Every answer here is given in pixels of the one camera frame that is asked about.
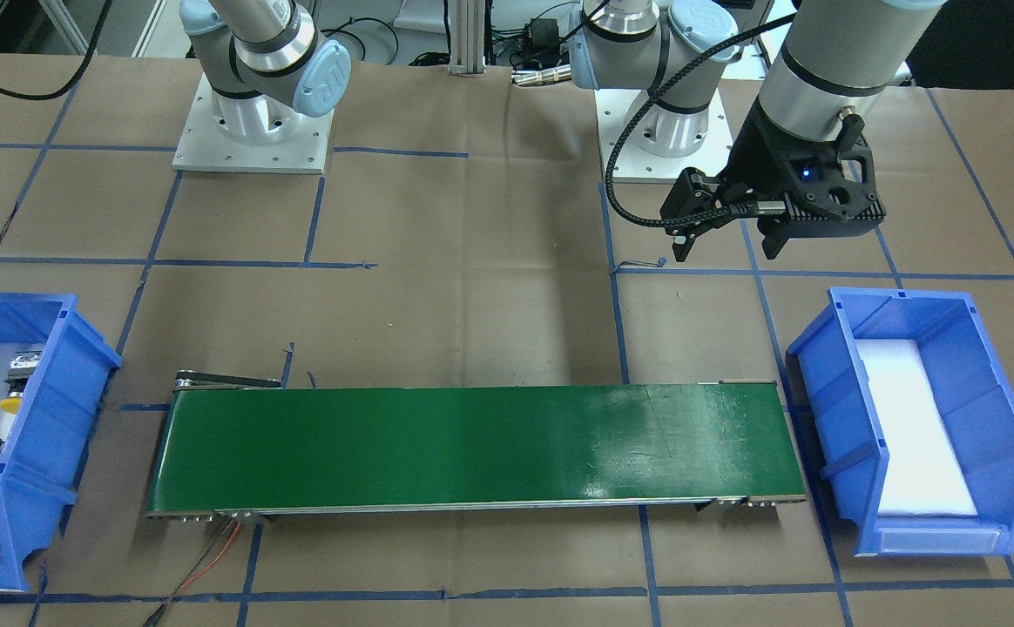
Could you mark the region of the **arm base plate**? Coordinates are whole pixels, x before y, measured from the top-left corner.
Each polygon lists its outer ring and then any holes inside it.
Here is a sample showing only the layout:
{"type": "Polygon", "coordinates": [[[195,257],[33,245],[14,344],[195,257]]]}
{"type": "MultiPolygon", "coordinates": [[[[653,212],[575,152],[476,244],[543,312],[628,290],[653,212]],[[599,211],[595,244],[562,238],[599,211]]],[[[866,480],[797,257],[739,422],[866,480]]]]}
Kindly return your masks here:
{"type": "Polygon", "coordinates": [[[228,98],[200,77],[172,165],[206,173],[324,175],[335,111],[308,118],[259,95],[228,98]]]}
{"type": "MultiPolygon", "coordinates": [[[[596,91],[601,166],[606,167],[625,123],[646,95],[635,89],[596,91]]],[[[687,167],[718,175],[733,145],[725,107],[718,92],[702,111],[683,115],[653,107],[622,148],[615,160],[615,183],[672,183],[687,167]]]]}

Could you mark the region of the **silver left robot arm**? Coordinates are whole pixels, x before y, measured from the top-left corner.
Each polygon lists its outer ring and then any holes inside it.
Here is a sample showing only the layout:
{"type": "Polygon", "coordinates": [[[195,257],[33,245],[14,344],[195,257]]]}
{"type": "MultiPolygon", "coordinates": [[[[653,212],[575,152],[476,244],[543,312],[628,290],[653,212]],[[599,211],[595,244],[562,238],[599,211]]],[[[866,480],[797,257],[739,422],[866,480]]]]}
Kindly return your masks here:
{"type": "Polygon", "coordinates": [[[697,238],[754,219],[762,250],[791,239],[861,237],[885,221],[864,137],[870,108],[942,8],[940,1],[801,1],[789,16],[742,30],[715,1],[583,1],[568,40],[573,83],[633,89],[636,99],[604,160],[608,204],[671,237],[685,261],[697,238]],[[615,198],[624,147],[659,158],[698,150],[726,68],[750,40],[786,27],[758,94],[718,173],[683,168],[642,217],[615,198]]]}

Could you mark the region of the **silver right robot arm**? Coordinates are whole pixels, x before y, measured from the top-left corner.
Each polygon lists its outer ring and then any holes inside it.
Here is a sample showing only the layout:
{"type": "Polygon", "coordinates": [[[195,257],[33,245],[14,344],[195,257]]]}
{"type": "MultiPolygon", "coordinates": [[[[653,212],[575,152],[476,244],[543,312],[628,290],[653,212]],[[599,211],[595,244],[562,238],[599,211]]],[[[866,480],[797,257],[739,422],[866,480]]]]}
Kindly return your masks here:
{"type": "Polygon", "coordinates": [[[217,94],[323,118],[350,83],[350,52],[296,1],[183,1],[179,17],[217,94]]]}

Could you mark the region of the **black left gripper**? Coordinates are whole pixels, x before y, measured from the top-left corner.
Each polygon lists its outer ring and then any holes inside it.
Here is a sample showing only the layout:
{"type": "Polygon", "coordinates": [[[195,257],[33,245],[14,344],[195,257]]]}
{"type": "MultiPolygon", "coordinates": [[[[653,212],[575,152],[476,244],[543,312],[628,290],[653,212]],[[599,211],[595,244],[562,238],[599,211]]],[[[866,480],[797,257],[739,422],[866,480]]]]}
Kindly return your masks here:
{"type": "Polygon", "coordinates": [[[832,127],[830,140],[798,138],[782,130],[759,102],[753,104],[720,182],[687,167],[659,208],[662,219],[710,213],[689,225],[663,226],[673,239],[675,261],[686,261],[698,237],[733,222],[715,198],[722,204],[785,202],[785,213],[760,217],[760,247],[768,260],[777,259],[791,238],[857,237],[881,225],[886,212],[874,182],[873,153],[862,135],[865,120],[857,112],[834,115],[832,127]]]}

